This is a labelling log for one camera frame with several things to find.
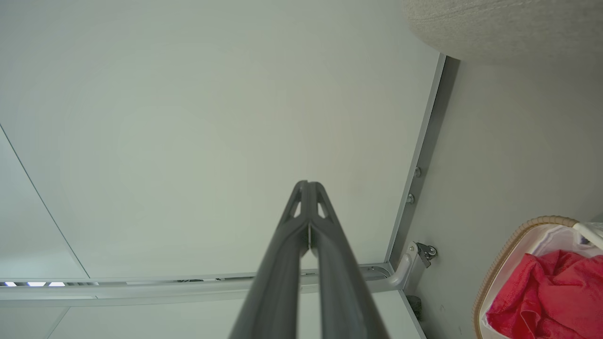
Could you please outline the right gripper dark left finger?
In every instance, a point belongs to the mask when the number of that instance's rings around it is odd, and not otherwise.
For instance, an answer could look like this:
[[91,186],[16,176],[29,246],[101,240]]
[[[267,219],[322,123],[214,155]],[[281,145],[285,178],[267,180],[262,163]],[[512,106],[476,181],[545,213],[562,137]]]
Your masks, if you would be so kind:
[[300,259],[308,251],[307,180],[298,182],[231,330],[231,339],[295,339]]

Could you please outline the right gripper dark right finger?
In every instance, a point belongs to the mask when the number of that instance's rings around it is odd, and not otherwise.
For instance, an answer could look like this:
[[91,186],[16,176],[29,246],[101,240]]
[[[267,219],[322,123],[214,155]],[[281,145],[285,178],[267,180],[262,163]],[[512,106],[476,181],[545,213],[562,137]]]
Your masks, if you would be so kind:
[[322,337],[389,338],[326,189],[319,182],[310,182],[310,229],[318,258]]

